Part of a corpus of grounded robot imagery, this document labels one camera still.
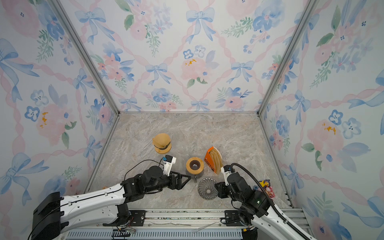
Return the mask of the grey glass dripper cone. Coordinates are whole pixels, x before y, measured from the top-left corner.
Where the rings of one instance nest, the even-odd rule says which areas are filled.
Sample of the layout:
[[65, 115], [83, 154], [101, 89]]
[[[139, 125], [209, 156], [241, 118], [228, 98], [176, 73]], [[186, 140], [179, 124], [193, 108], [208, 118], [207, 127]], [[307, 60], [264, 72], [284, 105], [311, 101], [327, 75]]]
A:
[[215, 187], [217, 182], [211, 178], [202, 179], [198, 184], [198, 193], [201, 198], [204, 200], [213, 200], [215, 199], [219, 192]]

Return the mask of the green glass dripper cone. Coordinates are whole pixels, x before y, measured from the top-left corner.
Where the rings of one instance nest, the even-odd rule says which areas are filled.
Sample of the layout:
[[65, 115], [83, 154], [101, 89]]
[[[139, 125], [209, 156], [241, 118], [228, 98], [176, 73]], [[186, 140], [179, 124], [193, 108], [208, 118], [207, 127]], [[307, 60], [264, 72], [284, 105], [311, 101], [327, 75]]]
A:
[[166, 145], [166, 146], [164, 146], [164, 147], [161, 147], [161, 148], [155, 146], [155, 149], [156, 149], [156, 150], [159, 150], [159, 151], [165, 151], [165, 150], [167, 150], [168, 148], [170, 148], [171, 146], [172, 146], [172, 144], [169, 143], [168, 145]]

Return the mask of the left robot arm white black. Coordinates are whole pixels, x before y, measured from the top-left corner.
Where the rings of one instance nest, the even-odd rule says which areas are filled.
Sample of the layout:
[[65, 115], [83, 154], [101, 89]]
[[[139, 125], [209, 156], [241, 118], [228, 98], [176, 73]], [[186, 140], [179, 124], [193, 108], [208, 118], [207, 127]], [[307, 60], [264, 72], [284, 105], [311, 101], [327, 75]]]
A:
[[93, 224], [124, 226], [131, 219], [128, 203], [163, 188], [181, 190], [190, 180], [191, 176], [152, 166], [104, 190], [64, 197], [60, 192], [51, 193], [34, 210], [28, 238], [53, 240], [66, 231]]

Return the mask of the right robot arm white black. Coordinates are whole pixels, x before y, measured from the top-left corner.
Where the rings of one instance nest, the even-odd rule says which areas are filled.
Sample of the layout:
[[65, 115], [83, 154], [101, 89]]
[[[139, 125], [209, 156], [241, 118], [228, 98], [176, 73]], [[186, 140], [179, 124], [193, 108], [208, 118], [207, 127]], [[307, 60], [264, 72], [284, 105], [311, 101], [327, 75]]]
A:
[[252, 189], [239, 173], [225, 168], [222, 171], [225, 180], [215, 184], [218, 197], [241, 203], [238, 213], [243, 225], [253, 226], [274, 240], [314, 239], [283, 213], [267, 194]]

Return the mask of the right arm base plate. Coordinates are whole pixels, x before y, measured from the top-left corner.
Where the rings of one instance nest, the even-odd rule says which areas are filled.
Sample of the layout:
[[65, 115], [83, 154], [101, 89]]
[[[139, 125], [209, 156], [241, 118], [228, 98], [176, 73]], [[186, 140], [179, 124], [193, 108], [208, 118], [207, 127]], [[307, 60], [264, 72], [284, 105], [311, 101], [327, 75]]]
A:
[[225, 210], [224, 224], [227, 227], [247, 227], [246, 215], [238, 210]]

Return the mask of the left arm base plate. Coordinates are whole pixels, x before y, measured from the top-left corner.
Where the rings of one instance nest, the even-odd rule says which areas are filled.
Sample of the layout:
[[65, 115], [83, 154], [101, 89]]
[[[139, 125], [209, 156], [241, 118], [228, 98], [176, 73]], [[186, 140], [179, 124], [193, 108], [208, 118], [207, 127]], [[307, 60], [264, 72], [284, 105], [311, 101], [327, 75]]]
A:
[[110, 224], [103, 223], [103, 227], [142, 227], [147, 211], [133, 210], [127, 213], [118, 213], [117, 219]]

